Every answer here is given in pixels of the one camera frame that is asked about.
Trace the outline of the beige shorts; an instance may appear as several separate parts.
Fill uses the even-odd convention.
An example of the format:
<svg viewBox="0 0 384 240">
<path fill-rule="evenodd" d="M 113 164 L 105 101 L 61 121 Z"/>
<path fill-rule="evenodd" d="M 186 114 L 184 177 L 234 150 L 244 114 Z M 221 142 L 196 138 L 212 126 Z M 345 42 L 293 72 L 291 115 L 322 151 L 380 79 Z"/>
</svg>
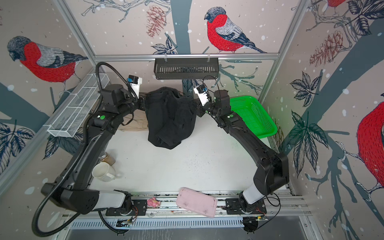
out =
<svg viewBox="0 0 384 240">
<path fill-rule="evenodd" d="M 140 132 L 148 130 L 148 120 L 145 111 L 135 110 L 134 119 L 128 125 L 120 125 L 118 130 L 122 132 Z"/>
</svg>

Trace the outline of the green plastic basket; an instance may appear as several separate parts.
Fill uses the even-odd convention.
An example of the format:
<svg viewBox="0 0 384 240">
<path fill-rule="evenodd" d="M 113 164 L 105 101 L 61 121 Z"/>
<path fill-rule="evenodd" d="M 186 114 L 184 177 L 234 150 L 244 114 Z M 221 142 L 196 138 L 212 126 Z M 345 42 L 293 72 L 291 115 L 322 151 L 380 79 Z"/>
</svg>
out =
<svg viewBox="0 0 384 240">
<path fill-rule="evenodd" d="M 259 139 L 277 133 L 276 124 L 256 98 L 251 96 L 231 98 L 230 105 Z"/>
</svg>

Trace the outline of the black shorts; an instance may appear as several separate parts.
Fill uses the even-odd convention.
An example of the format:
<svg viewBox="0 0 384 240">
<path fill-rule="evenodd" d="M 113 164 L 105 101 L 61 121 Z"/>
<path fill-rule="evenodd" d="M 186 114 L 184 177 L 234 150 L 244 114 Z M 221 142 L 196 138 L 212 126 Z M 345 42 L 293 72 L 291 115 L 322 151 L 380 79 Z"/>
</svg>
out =
<svg viewBox="0 0 384 240">
<path fill-rule="evenodd" d="M 194 131 L 197 104 L 192 96 L 177 89 L 162 87 L 144 96 L 148 121 L 148 141 L 172 150 Z"/>
</svg>

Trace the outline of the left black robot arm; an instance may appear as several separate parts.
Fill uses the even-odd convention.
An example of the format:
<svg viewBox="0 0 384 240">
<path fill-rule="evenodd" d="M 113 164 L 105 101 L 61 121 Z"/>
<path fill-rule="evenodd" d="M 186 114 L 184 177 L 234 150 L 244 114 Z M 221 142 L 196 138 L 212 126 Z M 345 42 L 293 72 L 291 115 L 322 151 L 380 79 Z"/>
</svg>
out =
<svg viewBox="0 0 384 240">
<path fill-rule="evenodd" d="M 54 235 L 79 215 L 105 209 L 132 209 L 131 194 L 124 191 L 97 191 L 88 188 L 92 171 L 99 163 L 99 157 L 112 136 L 123 124 L 124 117 L 133 115 L 140 107 L 138 93 L 133 89 L 139 85 L 137 80 L 128 78 L 124 85 L 112 84 L 100 87 L 100 103 L 96 111 L 85 121 L 83 127 L 83 143 L 70 160 L 65 170 L 56 178 L 54 183 L 45 183 L 42 194 L 45 196 L 38 206 L 33 220 L 32 231 L 38 237 Z M 62 226 L 49 232 L 39 229 L 40 214 L 48 201 L 60 208 L 75 212 L 75 215 Z"/>
</svg>

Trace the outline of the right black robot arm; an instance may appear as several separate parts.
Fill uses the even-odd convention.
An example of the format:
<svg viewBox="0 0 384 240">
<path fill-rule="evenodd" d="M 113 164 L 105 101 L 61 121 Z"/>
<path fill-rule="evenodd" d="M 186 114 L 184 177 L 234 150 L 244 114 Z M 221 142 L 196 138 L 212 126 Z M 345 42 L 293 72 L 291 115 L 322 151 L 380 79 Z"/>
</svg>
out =
<svg viewBox="0 0 384 240">
<path fill-rule="evenodd" d="M 228 91 L 217 90 L 210 96 L 206 85 L 194 88 L 200 103 L 198 116 L 209 114 L 227 134 L 235 138 L 256 163 L 253 183 L 239 195 L 240 208 L 245 213 L 255 210 L 258 203 L 274 191 L 289 183 L 289 160 L 264 144 L 232 111 Z"/>
</svg>

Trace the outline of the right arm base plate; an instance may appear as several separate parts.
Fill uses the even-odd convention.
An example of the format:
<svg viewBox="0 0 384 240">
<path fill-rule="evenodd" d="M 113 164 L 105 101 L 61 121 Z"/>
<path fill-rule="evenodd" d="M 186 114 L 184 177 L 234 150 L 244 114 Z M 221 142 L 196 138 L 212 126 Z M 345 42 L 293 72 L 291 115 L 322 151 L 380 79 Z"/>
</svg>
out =
<svg viewBox="0 0 384 240">
<path fill-rule="evenodd" d="M 253 204 L 248 204 L 246 200 L 240 198 L 226 199 L 223 210 L 227 211 L 228 215 L 267 214 L 267 210 L 263 200 L 259 200 Z"/>
</svg>

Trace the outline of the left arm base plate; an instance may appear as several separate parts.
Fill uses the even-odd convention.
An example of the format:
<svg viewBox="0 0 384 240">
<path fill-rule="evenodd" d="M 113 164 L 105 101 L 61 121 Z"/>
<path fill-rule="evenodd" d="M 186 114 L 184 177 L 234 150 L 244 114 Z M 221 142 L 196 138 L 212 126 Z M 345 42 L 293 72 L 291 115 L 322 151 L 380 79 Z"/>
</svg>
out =
<svg viewBox="0 0 384 240">
<path fill-rule="evenodd" d="M 145 216 L 147 211 L 147 200 L 126 200 L 119 208 L 109 208 L 106 211 L 108 217 L 120 216 Z"/>
</svg>

